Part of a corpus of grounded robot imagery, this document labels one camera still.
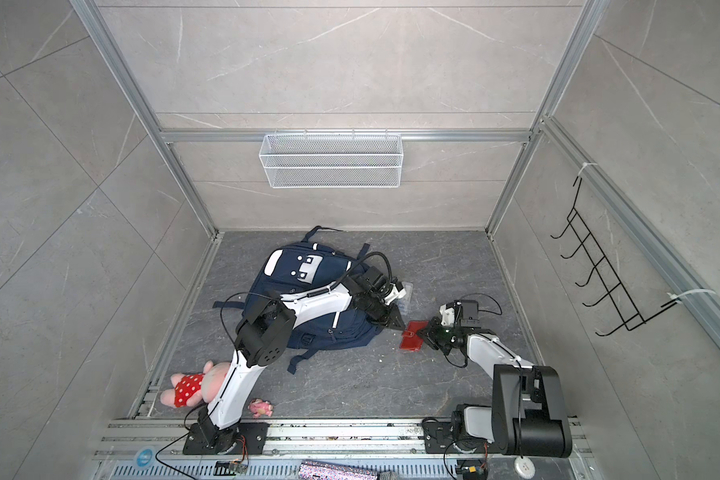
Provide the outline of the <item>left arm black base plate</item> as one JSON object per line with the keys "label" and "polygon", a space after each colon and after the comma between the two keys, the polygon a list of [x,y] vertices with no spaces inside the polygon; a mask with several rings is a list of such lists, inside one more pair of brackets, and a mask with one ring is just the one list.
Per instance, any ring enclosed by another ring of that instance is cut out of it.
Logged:
{"label": "left arm black base plate", "polygon": [[237,423],[219,429],[212,423],[194,423],[182,448],[184,455],[261,455],[269,425],[263,422]]}

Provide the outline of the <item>navy blue student backpack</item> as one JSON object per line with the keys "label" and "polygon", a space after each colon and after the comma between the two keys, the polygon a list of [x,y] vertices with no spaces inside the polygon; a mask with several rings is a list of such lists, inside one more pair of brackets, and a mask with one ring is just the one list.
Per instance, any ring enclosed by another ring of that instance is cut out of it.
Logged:
{"label": "navy blue student backpack", "polygon": [[339,294],[339,300],[322,314],[297,314],[301,321],[294,324],[286,347],[304,352],[290,359],[288,372],[291,374],[300,362],[320,351],[366,346],[384,329],[372,324],[364,311],[351,305],[352,274],[376,267],[389,279],[396,277],[387,256],[372,252],[367,243],[356,256],[350,256],[314,242],[312,237],[321,229],[316,226],[301,241],[272,251],[248,291],[213,304],[219,311],[240,310],[241,326],[252,324],[265,331],[276,321],[280,306],[294,311],[307,300],[328,300],[333,294]]}

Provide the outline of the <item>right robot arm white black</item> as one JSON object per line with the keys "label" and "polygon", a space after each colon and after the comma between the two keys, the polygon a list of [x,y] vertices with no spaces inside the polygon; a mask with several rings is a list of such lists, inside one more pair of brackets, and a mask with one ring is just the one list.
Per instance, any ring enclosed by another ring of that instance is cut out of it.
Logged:
{"label": "right robot arm white black", "polygon": [[458,351],[458,366],[479,366],[490,378],[489,406],[460,404],[451,415],[450,447],[474,451],[478,446],[509,456],[567,458],[573,450],[560,377],[504,345],[478,324],[475,300],[455,300],[416,332],[424,344],[445,358]]}

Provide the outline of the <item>red wallet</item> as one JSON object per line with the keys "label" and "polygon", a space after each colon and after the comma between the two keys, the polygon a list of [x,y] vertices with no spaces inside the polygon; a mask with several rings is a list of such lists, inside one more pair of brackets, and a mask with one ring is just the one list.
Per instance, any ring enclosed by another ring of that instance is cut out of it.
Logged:
{"label": "red wallet", "polygon": [[428,326],[428,321],[410,321],[402,333],[399,349],[409,352],[418,352],[424,343],[418,332]]}

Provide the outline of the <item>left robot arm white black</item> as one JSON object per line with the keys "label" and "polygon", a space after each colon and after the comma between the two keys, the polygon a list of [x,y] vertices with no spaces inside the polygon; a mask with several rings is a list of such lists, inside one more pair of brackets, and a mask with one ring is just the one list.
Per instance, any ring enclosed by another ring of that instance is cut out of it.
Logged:
{"label": "left robot arm white black", "polygon": [[404,329],[396,303],[405,295],[396,277],[362,259],[275,251],[247,294],[233,362],[200,413],[194,439],[217,448],[234,437],[259,376],[286,349],[303,352],[290,361],[294,372],[319,351],[365,346],[383,328]]}

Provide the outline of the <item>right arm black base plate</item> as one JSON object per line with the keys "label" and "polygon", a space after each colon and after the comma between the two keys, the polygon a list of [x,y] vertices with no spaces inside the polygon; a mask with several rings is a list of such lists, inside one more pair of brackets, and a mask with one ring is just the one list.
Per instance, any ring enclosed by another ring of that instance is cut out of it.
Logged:
{"label": "right arm black base plate", "polygon": [[425,417],[420,426],[427,453],[499,454],[491,440],[470,435],[465,427],[452,420]]}

